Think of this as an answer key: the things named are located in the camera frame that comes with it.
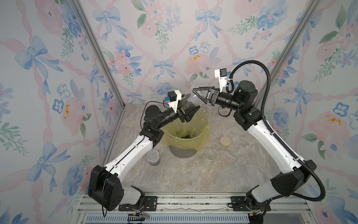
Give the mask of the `translucent plastic container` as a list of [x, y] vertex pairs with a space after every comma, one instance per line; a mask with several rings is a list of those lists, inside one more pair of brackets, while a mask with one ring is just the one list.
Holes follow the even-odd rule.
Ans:
[[194, 93], [187, 93], [182, 97], [179, 105], [184, 111], [186, 111], [196, 106], [200, 106], [200, 103], [201, 100], [198, 98], [197, 95], [195, 95]]

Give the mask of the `glass jar with tea leaves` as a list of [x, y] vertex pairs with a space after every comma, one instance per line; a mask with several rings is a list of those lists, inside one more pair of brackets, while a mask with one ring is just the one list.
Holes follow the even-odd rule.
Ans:
[[217, 159], [217, 153], [213, 149], [207, 149], [203, 152], [203, 158], [206, 162], [214, 162]]

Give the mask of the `beige round jar lid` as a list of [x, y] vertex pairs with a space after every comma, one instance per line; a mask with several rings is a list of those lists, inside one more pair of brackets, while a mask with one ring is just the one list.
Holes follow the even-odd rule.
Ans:
[[232, 145], [232, 140], [227, 136], [222, 136], [220, 138], [220, 144], [224, 147], [229, 147]]

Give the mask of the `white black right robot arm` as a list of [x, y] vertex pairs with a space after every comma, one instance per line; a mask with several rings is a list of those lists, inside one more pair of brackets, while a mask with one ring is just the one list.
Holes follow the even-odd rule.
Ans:
[[262, 112], [253, 106], [258, 91], [252, 82], [240, 82], [233, 94], [215, 87], [194, 88], [193, 93], [205, 104], [231, 109], [235, 121], [259, 141], [280, 169], [277, 176], [247, 192], [240, 207], [259, 210], [266, 207], [269, 201], [293, 195], [308, 181], [311, 174], [307, 169], [314, 171], [316, 164], [311, 160], [305, 161], [290, 147], [283, 145], [283, 139], [274, 132]]

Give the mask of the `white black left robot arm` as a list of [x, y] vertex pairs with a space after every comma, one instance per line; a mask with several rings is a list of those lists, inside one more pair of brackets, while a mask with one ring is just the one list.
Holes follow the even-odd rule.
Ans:
[[116, 159], [105, 166], [97, 165], [89, 180], [88, 196], [99, 203], [103, 209], [112, 211], [120, 205], [141, 209], [145, 193], [137, 187], [125, 188], [121, 182], [131, 168], [161, 140], [164, 132], [162, 127], [175, 120], [182, 123], [192, 120], [200, 106], [186, 110], [179, 107], [161, 111], [156, 105], [146, 108], [143, 128], [136, 140]]

